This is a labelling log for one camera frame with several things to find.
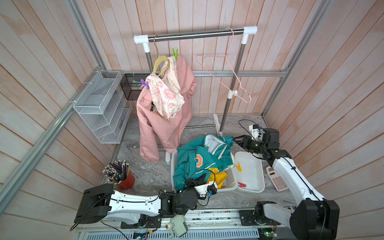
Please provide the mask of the yellow clothespin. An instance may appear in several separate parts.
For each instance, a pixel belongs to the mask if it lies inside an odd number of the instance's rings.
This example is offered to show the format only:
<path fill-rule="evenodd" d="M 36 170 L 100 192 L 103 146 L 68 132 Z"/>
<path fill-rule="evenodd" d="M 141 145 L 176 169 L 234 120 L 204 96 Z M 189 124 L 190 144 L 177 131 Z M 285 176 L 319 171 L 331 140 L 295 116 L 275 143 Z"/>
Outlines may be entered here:
<path fill-rule="evenodd" d="M 212 171 L 215 174 L 220 172 L 218 168 L 209 168 L 209 170 Z"/>
<path fill-rule="evenodd" d="M 236 165 L 236 168 L 238 169 L 239 172 L 242 172 L 241 164 L 237 164 L 237 165 Z"/>

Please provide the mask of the green sweatshirt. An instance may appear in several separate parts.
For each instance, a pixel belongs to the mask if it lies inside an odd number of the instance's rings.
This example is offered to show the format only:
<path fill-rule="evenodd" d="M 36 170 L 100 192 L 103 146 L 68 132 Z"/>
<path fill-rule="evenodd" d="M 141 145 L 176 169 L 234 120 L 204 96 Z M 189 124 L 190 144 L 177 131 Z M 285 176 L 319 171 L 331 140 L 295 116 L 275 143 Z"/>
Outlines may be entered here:
<path fill-rule="evenodd" d="M 234 165 L 231 153 L 234 142 L 226 142 L 225 137 L 211 134 L 200 136 L 177 149 L 177 165 L 173 176 L 177 191 L 186 188 L 185 183 L 189 178 L 205 175 L 207 182 L 213 173 L 209 168 L 218 168 L 223 172 Z"/>

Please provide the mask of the yellow jacket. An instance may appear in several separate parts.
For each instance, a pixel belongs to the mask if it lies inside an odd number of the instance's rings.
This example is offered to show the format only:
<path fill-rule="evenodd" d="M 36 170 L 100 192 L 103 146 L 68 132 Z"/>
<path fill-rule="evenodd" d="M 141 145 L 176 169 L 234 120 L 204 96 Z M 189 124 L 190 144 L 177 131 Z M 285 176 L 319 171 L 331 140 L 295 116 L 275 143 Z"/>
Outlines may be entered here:
<path fill-rule="evenodd" d="M 215 183 L 218 186 L 218 189 L 221 189 L 227 177 L 228 175 L 225 172 L 213 173 L 210 175 L 209 179 L 207 180 L 207 184 L 215 181 Z"/>

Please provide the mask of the red clothespin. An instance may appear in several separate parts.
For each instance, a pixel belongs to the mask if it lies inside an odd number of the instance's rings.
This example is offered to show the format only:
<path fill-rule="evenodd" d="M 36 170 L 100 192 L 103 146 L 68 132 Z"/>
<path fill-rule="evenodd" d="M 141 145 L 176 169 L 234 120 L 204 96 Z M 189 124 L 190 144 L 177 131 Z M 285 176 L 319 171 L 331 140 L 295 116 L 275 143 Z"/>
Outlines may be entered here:
<path fill-rule="evenodd" d="M 243 184 L 243 183 L 241 183 L 241 182 L 238 182 L 238 187 L 239 187 L 239 188 L 246 188 L 247 185 L 246 185 L 246 184 Z"/>

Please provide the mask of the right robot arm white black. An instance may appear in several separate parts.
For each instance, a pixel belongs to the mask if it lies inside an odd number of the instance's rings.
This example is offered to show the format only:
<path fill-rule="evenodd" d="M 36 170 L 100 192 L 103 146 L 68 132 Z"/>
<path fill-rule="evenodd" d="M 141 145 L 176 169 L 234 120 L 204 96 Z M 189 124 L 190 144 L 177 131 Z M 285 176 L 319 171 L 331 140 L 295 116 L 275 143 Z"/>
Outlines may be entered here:
<path fill-rule="evenodd" d="M 338 204 L 327 200 L 309 183 L 291 155 L 280 149 L 279 138 L 279 131 L 270 128 L 234 138 L 243 150 L 268 162 L 287 184 L 298 205 L 291 210 L 275 202 L 259 201 L 255 206 L 255 221 L 260 225 L 280 223 L 290 228 L 299 240 L 334 240 L 340 215 Z"/>

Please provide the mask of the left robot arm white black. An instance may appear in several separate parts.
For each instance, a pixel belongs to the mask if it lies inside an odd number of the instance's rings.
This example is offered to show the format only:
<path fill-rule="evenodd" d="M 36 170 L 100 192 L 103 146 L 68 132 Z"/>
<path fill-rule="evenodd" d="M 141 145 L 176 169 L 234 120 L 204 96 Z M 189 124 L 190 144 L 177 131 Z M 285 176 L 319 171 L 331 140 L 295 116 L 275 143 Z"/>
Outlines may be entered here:
<path fill-rule="evenodd" d="M 185 215 L 198 206 L 198 200 L 217 193 L 214 181 L 204 185 L 193 185 L 188 180 L 187 189 L 177 192 L 160 190 L 156 196 L 129 195 L 114 190 L 113 184 L 103 184 L 83 193 L 80 206 L 74 219 L 78 224 L 93 224 L 102 219 L 117 220 L 127 224 L 137 224 L 141 216 L 171 218 Z"/>

